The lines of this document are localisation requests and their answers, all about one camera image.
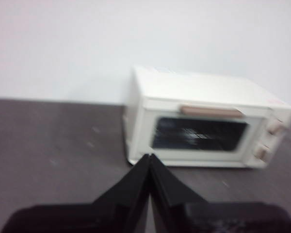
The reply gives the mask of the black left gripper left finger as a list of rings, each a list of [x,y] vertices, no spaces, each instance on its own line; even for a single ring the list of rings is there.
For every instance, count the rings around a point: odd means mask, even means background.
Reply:
[[[148,204],[149,155],[91,203],[48,204],[14,212],[4,233],[132,233]]]

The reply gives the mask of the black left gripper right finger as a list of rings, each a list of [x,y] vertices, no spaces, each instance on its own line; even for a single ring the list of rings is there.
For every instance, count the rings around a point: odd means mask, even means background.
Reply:
[[[151,202],[159,233],[291,233],[283,208],[263,202],[209,202],[150,155]]]

